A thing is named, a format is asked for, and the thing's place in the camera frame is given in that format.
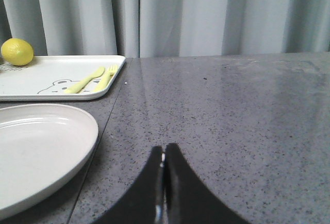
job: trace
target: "yellow spoon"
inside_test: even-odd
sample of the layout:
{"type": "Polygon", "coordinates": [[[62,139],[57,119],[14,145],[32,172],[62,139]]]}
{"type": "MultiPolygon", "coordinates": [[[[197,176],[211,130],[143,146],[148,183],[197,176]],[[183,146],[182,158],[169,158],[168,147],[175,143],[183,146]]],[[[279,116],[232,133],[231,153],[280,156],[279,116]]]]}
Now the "yellow spoon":
{"type": "Polygon", "coordinates": [[[105,68],[104,67],[99,67],[95,72],[93,72],[91,75],[88,77],[84,78],[83,80],[77,82],[76,84],[72,85],[71,87],[67,88],[64,92],[66,94],[76,94],[78,93],[81,89],[83,89],[84,86],[88,84],[92,79],[99,77],[103,74],[105,68]]]}
{"type": "Polygon", "coordinates": [[[93,92],[98,92],[98,91],[101,91],[101,90],[105,89],[106,86],[108,85],[109,81],[110,81],[111,76],[114,75],[117,71],[118,71],[118,65],[113,64],[112,66],[110,66],[104,72],[101,80],[96,85],[96,87],[94,88],[93,92]]]}

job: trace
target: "white tray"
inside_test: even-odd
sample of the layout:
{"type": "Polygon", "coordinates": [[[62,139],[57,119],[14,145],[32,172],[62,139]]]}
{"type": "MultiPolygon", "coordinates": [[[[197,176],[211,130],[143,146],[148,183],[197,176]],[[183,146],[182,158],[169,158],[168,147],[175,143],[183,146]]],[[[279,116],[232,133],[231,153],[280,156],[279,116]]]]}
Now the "white tray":
{"type": "Polygon", "coordinates": [[[88,100],[99,98],[110,88],[125,63],[122,56],[39,56],[27,66],[0,64],[1,100],[88,100]],[[119,70],[107,87],[92,92],[99,78],[90,81],[78,94],[64,90],[93,73],[98,67],[117,64],[119,70]]]}
{"type": "Polygon", "coordinates": [[[76,107],[0,109],[0,220],[40,202],[73,178],[97,135],[94,117],[76,107]]]}

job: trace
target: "lemon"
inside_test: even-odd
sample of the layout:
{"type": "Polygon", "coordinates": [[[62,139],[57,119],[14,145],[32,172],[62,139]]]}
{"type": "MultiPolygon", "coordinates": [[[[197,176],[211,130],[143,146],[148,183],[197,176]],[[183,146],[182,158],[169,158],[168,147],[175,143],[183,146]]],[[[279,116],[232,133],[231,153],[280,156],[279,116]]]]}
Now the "lemon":
{"type": "Polygon", "coordinates": [[[2,44],[1,55],[12,65],[22,66],[32,61],[34,52],[25,40],[12,38],[2,44]]]}

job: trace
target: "speckled countertop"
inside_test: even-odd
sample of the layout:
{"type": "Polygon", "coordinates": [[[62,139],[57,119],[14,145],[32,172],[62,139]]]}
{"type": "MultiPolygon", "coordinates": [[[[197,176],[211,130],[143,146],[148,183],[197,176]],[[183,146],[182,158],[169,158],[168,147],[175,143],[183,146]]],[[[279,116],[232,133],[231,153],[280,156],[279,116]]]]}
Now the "speckled countertop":
{"type": "Polygon", "coordinates": [[[329,73],[330,53],[128,60],[106,96],[65,103],[99,123],[92,159],[57,193],[0,223],[91,223],[154,145],[176,142],[251,223],[328,224],[329,73]]]}

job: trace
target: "curtain fold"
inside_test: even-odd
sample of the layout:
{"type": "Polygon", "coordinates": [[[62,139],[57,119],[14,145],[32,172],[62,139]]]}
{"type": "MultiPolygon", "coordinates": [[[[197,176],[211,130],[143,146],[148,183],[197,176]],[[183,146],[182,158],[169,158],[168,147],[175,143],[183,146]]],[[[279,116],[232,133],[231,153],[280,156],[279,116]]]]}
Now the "curtain fold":
{"type": "Polygon", "coordinates": [[[328,51],[330,0],[0,0],[0,24],[36,55],[328,51]]]}

